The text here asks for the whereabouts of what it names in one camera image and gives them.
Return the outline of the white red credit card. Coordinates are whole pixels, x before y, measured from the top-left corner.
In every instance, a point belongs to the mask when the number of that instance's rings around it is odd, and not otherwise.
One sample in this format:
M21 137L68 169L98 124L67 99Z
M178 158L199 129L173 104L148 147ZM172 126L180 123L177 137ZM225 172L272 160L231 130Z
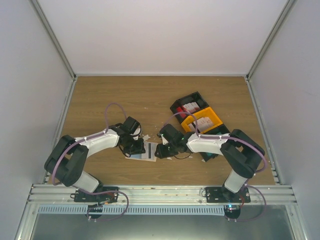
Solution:
M155 156L157 145L158 144L154 142L144 142L145 153L141 155L142 159L155 162L157 160Z

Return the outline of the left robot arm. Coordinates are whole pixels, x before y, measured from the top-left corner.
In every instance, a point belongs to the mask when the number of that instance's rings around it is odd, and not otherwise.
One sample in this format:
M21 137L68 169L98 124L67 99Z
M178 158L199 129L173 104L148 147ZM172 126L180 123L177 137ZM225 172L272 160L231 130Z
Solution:
M144 154L141 130L141 124L129 116L123 123L88 136L74 138L64 135L47 158L44 169L51 174L52 180L57 179L66 187L76 187L84 191L90 201L98 202L103 197L102 183L84 171L87 158L111 148L119 148L126 157Z

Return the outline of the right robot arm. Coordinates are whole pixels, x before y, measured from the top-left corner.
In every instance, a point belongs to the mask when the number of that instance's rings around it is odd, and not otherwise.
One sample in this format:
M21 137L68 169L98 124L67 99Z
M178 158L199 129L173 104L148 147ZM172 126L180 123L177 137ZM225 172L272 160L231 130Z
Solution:
M242 130L234 129L225 134L185 134L171 124L159 132L162 143L156 146L159 159L175 157L180 153L211 153L223 156L232 170L221 187L221 196L228 203L234 202L240 190L256 173L267 166L265 151Z

